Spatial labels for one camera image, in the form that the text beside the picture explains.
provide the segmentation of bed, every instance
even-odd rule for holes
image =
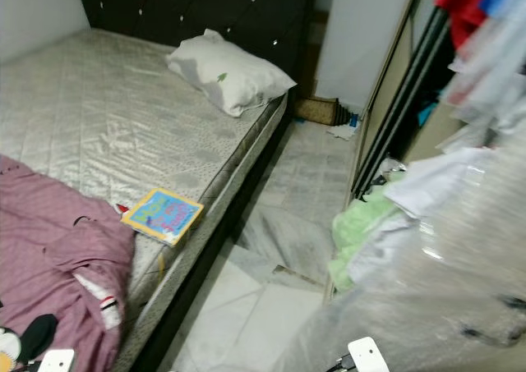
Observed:
[[[295,76],[312,0],[82,1],[91,30],[2,66],[0,150],[110,204],[133,205],[160,186],[205,206],[174,248],[136,238],[113,370],[153,370],[284,129],[290,100],[229,117],[164,56],[213,27]]]

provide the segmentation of bed frame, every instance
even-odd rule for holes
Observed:
[[[82,0],[91,27],[160,44],[178,46],[205,29],[287,72],[302,74],[307,34],[315,0]],[[156,370],[205,280],[224,241],[239,222],[261,175],[292,118],[295,91],[288,110],[270,138],[226,214],[178,289],[131,370]]]

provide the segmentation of red object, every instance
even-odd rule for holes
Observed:
[[[121,211],[121,214],[124,214],[124,213],[126,213],[128,210],[130,210],[130,209],[128,209],[126,206],[124,206],[124,205],[120,205],[120,204],[117,204],[117,208],[118,208],[118,210]]]
[[[450,14],[451,38],[458,49],[486,19],[486,13],[480,9],[482,0],[436,0],[438,7]]]

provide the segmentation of green cloth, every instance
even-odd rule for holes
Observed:
[[[391,180],[402,176],[400,172],[393,172]],[[395,211],[395,204],[384,197],[387,185],[373,186],[372,193],[363,196],[366,202],[354,200],[332,223],[332,237],[338,254],[335,260],[329,262],[329,274],[339,292],[353,286],[347,274],[348,262],[360,250],[371,231]]]

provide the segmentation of pillow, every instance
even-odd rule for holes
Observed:
[[[266,105],[296,85],[274,64],[225,41],[213,30],[182,41],[166,60],[171,71],[234,117]]]

